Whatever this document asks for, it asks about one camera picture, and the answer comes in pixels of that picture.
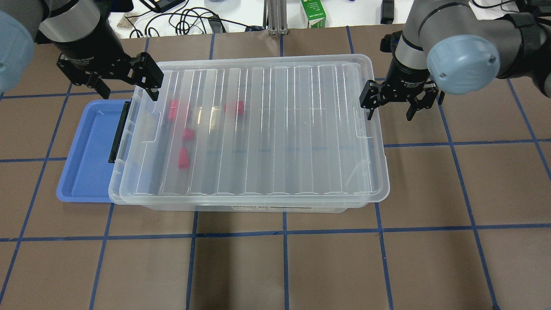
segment white floor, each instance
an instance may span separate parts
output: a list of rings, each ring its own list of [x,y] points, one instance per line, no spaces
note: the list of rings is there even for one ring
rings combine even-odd
[[[500,0],[477,0],[480,5],[492,5],[499,3]],[[133,15],[139,15],[147,11],[147,8],[140,3],[139,0],[133,0],[134,11]],[[381,0],[322,0],[323,7],[327,13],[326,27],[339,26],[356,26],[356,25],[376,25],[380,22]],[[413,0],[395,0],[395,24],[406,22],[409,10],[411,9]],[[183,4],[175,7],[169,12],[182,7]],[[221,18],[233,20],[246,25],[262,25],[264,0],[189,0],[186,8],[206,7]],[[514,3],[503,5],[506,9],[515,9]],[[494,19],[500,17],[504,12],[499,8],[494,9],[479,9],[473,7],[473,10],[479,19]],[[121,38],[128,38],[132,28],[117,27],[121,20],[122,13],[112,13],[109,21],[113,29],[120,35]],[[155,13],[146,14],[134,23],[135,26],[144,32],[146,24],[155,17]],[[150,26],[154,27],[161,36],[175,35],[174,28],[168,23],[169,16],[156,18],[151,22]],[[302,16],[302,5],[300,0],[287,0],[287,23],[289,28],[305,28],[306,24]],[[229,32],[242,32],[245,30],[243,26],[224,23],[224,27]],[[207,32],[212,30],[207,25]],[[193,27],[190,34],[199,34],[201,31],[198,27]]]

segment brown square tile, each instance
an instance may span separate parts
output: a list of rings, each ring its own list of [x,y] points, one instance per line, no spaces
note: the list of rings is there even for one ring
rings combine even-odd
[[[530,139],[530,133],[507,81],[465,95],[446,94],[442,105],[454,141]]]
[[[190,239],[109,240],[94,309],[185,309]]]
[[[385,149],[390,195],[380,202],[384,227],[470,225],[448,146]]]
[[[269,35],[268,31],[214,36],[213,59],[278,57],[279,54],[279,36]]]
[[[103,236],[109,204],[61,202],[56,197],[62,162],[48,162],[25,237]]]
[[[198,233],[283,230],[283,215],[275,212],[199,212]]]
[[[283,236],[198,238],[190,309],[284,309]]]
[[[373,204],[362,208],[350,208],[339,214],[287,213],[287,229],[290,231],[357,228],[377,228]]]
[[[396,310],[491,309],[472,231],[385,233]]]
[[[6,96],[65,94],[69,80],[57,67],[61,52],[53,44],[35,45],[33,60],[27,66],[19,84]]]
[[[345,27],[291,29],[283,36],[284,56],[332,54],[350,54]]]
[[[491,229],[478,234],[499,307],[548,309],[551,229]]]
[[[43,158],[65,97],[2,99],[0,159]]]
[[[447,142],[446,129],[437,106],[406,119],[409,103],[391,102],[379,108],[385,144]]]
[[[388,309],[379,235],[289,236],[289,308]]]
[[[155,211],[144,206],[116,205],[109,235],[179,234],[193,232],[193,212]]]
[[[540,142],[539,146],[542,148],[543,155],[547,160],[547,166],[551,166],[551,142]]]
[[[131,93],[111,94],[109,99],[128,99],[132,98]],[[73,143],[74,134],[77,131],[80,117],[87,104],[94,100],[101,100],[99,95],[79,95],[69,96],[67,105],[61,117],[60,126],[57,130],[56,139],[53,142],[50,157],[66,157],[69,154],[69,149]],[[106,139],[106,143],[111,144],[112,141]]]
[[[147,52],[156,62],[208,59],[211,40],[210,34],[151,38]]]
[[[145,38],[134,38],[134,39],[120,39],[122,48],[124,49],[125,53],[128,54],[130,57],[136,57],[139,53],[143,52],[145,50]],[[114,79],[104,79],[103,80],[107,86],[113,90],[134,90],[135,86],[130,85],[126,82],[114,80]],[[75,86],[71,88],[71,93],[89,93],[89,92],[95,92],[95,90],[90,89],[86,86]]]
[[[379,50],[379,42],[385,35],[400,31],[403,27],[404,25],[401,24],[350,27],[354,52],[367,55],[371,59],[376,78],[386,77],[392,60],[391,53],[383,53]]]
[[[551,138],[551,126],[547,117],[551,114],[551,99],[544,96],[529,77],[515,78],[511,83],[536,137]]]
[[[19,236],[42,164],[0,163],[0,238]]]
[[[0,283],[4,284],[16,242],[0,242]]]
[[[533,143],[456,147],[478,225],[551,222],[551,183]]]
[[[88,309],[101,241],[23,242],[0,309]]]

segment translucent plastic lid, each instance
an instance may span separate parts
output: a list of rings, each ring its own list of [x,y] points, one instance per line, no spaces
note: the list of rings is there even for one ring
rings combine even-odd
[[[110,184],[117,204],[361,207],[389,192],[364,55],[161,62],[136,88]]]

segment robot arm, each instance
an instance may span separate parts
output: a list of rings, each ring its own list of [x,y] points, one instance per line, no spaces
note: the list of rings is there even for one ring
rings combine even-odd
[[[393,59],[385,81],[368,81],[360,96],[369,119],[379,106],[407,101],[411,120],[432,107],[439,88],[465,94],[495,77],[530,76],[551,95],[551,26],[530,13],[478,20],[468,0],[415,0],[403,32],[387,36],[381,50],[392,51]]]
[[[74,85],[107,99],[111,91],[102,79],[120,79],[157,100],[162,71],[148,53],[130,57],[123,51],[93,0],[0,0],[0,17],[0,41],[7,43],[0,50],[1,92],[19,82],[40,29],[61,50],[57,66]]]

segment red object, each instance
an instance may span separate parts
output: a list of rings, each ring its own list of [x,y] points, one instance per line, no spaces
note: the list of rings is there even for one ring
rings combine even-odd
[[[178,168],[181,170],[190,167],[190,156],[187,154],[187,148],[182,147],[180,150],[180,157],[178,158]]]
[[[178,113],[178,100],[172,100],[169,108],[169,121],[174,122],[176,120],[176,114]]]
[[[183,130],[182,138],[183,138],[184,141],[191,140],[191,139],[195,138],[195,131],[193,129],[189,129],[188,127],[186,127]]]
[[[238,115],[245,114],[245,104],[243,103],[243,100],[239,100],[237,104],[235,105],[235,110],[237,111]]]

